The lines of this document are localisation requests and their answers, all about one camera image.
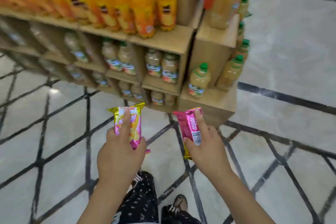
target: right hand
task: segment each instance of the right hand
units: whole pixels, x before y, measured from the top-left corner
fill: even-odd
[[[202,142],[196,146],[187,137],[183,138],[183,141],[197,168],[212,183],[217,179],[222,179],[223,175],[232,175],[233,171],[226,155],[224,143],[216,129],[207,126],[198,108],[195,110],[195,117],[202,134]]]

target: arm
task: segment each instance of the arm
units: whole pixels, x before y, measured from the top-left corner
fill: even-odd
[[[99,182],[77,224],[110,224],[123,201],[145,157],[146,141],[136,150],[129,144],[130,113],[125,110],[124,121],[117,136],[113,128],[106,134],[106,143],[97,158]]]
[[[232,171],[224,143],[213,127],[205,124],[199,110],[195,111],[201,145],[189,138],[183,141],[198,169],[209,179],[228,206],[236,224],[275,224]]]

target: hand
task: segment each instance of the hand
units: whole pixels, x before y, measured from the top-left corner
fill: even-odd
[[[97,166],[99,181],[103,183],[118,182],[127,188],[140,170],[146,154],[146,140],[141,142],[136,150],[129,144],[131,115],[129,109],[125,109],[123,123],[117,136],[114,128],[106,133],[106,143],[99,150]]]
[[[196,146],[189,138],[183,138],[192,160],[197,168],[213,183],[224,175],[233,173],[225,146],[214,127],[208,127],[199,109],[195,110],[195,117],[202,134],[202,142]]]

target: foot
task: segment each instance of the foot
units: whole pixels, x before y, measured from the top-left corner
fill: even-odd
[[[188,211],[188,203],[187,203],[187,199],[185,196],[183,195],[178,195],[175,198],[174,201],[174,206],[178,209],[180,209],[180,211]]]

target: floor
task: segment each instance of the floor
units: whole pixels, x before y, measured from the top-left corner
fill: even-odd
[[[251,0],[251,52],[238,110],[220,127],[232,169],[278,224],[336,219],[336,0]],[[16,67],[0,54],[3,224],[75,224],[98,178],[97,153],[124,100]],[[204,224],[233,223],[192,161],[176,119],[145,108],[159,208],[177,194]]]

